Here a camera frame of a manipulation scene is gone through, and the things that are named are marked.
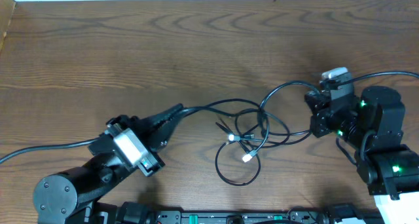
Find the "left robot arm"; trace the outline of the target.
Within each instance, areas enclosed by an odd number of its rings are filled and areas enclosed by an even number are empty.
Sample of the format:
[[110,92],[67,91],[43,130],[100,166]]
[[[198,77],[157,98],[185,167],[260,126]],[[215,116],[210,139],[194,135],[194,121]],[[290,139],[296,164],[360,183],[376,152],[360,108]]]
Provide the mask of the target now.
[[44,177],[35,187],[33,204],[38,223],[152,223],[146,208],[100,199],[139,170],[150,177],[164,167],[158,152],[165,148],[182,120],[183,105],[140,119],[119,115],[88,149],[92,158],[82,166]]

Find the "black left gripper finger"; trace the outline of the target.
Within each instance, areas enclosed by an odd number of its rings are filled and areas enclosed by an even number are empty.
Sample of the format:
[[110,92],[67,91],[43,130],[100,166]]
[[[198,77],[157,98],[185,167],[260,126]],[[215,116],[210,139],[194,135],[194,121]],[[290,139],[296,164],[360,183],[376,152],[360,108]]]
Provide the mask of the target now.
[[180,123],[179,117],[172,117],[160,122],[149,134],[149,147],[153,152],[159,152],[165,148],[177,125]]
[[138,136],[141,139],[149,139],[149,134],[152,132],[154,127],[156,127],[160,122],[168,120],[172,117],[179,117],[181,121],[181,119],[183,118],[183,109],[183,104],[179,103],[161,113],[157,113],[156,115],[151,115],[145,118],[138,119]]

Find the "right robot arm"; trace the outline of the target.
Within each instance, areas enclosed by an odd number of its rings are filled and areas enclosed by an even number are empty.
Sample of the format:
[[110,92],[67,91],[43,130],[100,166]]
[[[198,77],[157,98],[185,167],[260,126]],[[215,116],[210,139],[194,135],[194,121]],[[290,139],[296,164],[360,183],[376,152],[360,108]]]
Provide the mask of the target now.
[[418,154],[402,144],[405,105],[398,91],[369,86],[354,93],[355,78],[340,67],[322,74],[319,91],[306,93],[310,131],[335,133],[354,150],[352,163],[385,223],[418,222]]

